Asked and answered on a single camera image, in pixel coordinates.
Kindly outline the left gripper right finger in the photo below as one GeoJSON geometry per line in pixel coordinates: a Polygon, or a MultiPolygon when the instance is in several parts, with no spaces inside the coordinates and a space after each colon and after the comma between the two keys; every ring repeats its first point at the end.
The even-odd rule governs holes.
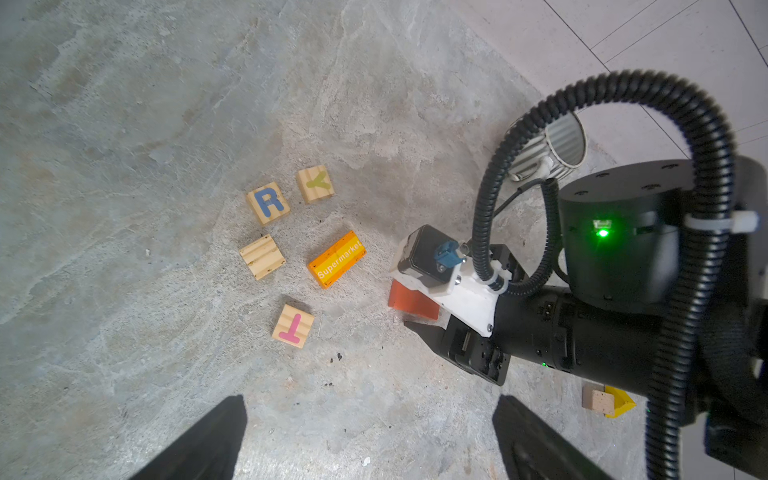
{"type": "Polygon", "coordinates": [[[509,479],[610,479],[513,396],[499,398],[492,424],[509,479]]]}

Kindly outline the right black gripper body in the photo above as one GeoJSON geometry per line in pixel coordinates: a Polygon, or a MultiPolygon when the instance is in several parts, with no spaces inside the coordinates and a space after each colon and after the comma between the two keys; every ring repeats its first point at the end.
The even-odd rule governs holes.
{"type": "Polygon", "coordinates": [[[498,295],[466,260],[443,271],[403,267],[406,289],[446,310],[446,326],[406,321],[441,358],[469,374],[503,385],[515,358],[642,396],[649,381],[660,320],[611,312],[578,300],[562,287],[529,297],[498,295]]]}

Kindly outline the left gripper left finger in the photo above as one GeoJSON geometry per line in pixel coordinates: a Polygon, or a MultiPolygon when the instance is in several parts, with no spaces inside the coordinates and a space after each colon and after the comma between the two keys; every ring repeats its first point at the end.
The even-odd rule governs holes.
{"type": "Polygon", "coordinates": [[[232,479],[246,426],[243,396],[229,396],[131,480],[232,479]]]}

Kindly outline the red wooden block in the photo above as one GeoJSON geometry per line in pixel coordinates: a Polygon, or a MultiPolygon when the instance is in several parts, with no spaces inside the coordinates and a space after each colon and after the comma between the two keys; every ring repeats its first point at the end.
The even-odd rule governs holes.
{"type": "Polygon", "coordinates": [[[392,281],[388,306],[430,321],[437,321],[440,313],[436,302],[419,291],[409,290],[397,280],[392,281]]]}

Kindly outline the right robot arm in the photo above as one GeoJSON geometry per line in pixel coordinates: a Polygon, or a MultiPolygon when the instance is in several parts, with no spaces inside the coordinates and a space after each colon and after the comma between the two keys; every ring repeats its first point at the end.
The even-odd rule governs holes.
{"type": "Polygon", "coordinates": [[[767,375],[754,359],[767,356],[767,303],[757,295],[767,272],[767,175],[742,158],[736,175],[743,216],[724,247],[702,255],[701,275],[682,257],[683,210],[693,170],[682,161],[618,167],[575,181],[546,205],[551,249],[563,255],[560,287],[491,294],[454,241],[423,226],[405,241],[394,268],[398,282],[443,306],[446,327],[412,325],[439,356],[502,385],[512,358],[538,362],[630,394],[653,393],[656,353],[673,356],[662,339],[662,316],[673,284],[702,286],[704,309],[689,347],[692,369],[677,404],[689,425],[705,414],[706,453],[758,478],[767,475],[767,375]]]}

